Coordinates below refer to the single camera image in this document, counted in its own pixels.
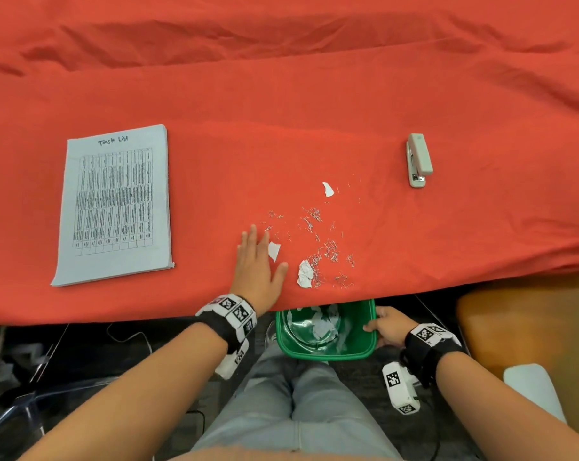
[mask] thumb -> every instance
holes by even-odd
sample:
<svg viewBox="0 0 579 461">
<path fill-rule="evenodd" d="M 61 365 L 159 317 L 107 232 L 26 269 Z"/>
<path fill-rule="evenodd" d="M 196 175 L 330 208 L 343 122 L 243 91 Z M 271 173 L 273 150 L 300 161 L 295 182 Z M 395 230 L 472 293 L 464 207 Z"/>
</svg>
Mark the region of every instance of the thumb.
<svg viewBox="0 0 579 461">
<path fill-rule="evenodd" d="M 277 271 L 275 271 L 275 276 L 272 277 L 271 285 L 277 297 L 279 297 L 279 295 L 281 294 L 281 288 L 283 287 L 285 275 L 287 275 L 289 267 L 290 266 L 287 262 L 281 263 L 281 265 L 277 267 Z"/>
<path fill-rule="evenodd" d="M 362 330 L 364 330 L 364 331 L 379 330 L 379 320 L 378 319 L 371 320 L 369 323 L 367 323 L 366 325 L 364 325 L 362 327 Z"/>
</svg>

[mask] green plastic container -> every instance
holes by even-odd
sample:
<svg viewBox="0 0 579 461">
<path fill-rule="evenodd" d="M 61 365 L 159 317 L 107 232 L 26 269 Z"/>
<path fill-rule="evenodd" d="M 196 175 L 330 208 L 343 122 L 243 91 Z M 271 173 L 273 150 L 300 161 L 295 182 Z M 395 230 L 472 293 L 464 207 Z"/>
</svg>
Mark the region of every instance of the green plastic container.
<svg viewBox="0 0 579 461">
<path fill-rule="evenodd" d="M 365 332 L 362 326 L 374 318 L 373 299 L 283 310 L 277 312 L 277 342 L 296 359 L 364 359 L 375 350 L 377 334 Z"/>
</svg>

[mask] person's leg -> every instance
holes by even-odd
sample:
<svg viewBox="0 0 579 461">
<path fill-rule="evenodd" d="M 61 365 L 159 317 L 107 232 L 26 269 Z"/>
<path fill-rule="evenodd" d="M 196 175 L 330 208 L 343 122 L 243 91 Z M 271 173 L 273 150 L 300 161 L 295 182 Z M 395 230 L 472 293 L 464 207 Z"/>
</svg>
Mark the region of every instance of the person's leg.
<svg viewBox="0 0 579 461">
<path fill-rule="evenodd" d="M 272 343 L 192 450 L 225 445 L 294 449 L 290 382 L 297 365 Z"/>
<path fill-rule="evenodd" d="M 304 361 L 298 371 L 302 373 L 292 381 L 292 419 L 300 423 L 301 450 L 401 458 L 368 409 L 330 366 Z"/>
</svg>

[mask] shoe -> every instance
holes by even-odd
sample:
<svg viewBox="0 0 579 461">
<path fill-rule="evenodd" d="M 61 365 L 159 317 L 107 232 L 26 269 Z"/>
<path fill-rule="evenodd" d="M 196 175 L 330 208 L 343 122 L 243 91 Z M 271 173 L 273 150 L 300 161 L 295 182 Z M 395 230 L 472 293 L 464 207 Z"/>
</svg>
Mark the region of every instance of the shoe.
<svg viewBox="0 0 579 461">
<path fill-rule="evenodd" d="M 266 329 L 266 339 L 264 340 L 264 350 L 266 351 L 271 343 L 277 341 L 277 324 L 273 320 Z"/>
</svg>

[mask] person's left hand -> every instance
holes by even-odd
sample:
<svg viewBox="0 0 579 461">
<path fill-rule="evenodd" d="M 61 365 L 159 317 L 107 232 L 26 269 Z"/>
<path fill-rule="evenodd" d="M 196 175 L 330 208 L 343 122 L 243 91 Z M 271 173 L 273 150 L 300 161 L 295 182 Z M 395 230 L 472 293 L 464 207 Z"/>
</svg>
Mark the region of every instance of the person's left hand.
<svg viewBox="0 0 579 461">
<path fill-rule="evenodd" d="M 268 242 L 269 234 L 265 232 L 258 244 L 255 225 L 251 225 L 249 234 L 243 231 L 234 281 L 230 288 L 230 293 L 246 299 L 251 304 L 258 317 L 277 302 L 289 267 L 287 262 L 281 263 L 270 281 Z"/>
</svg>

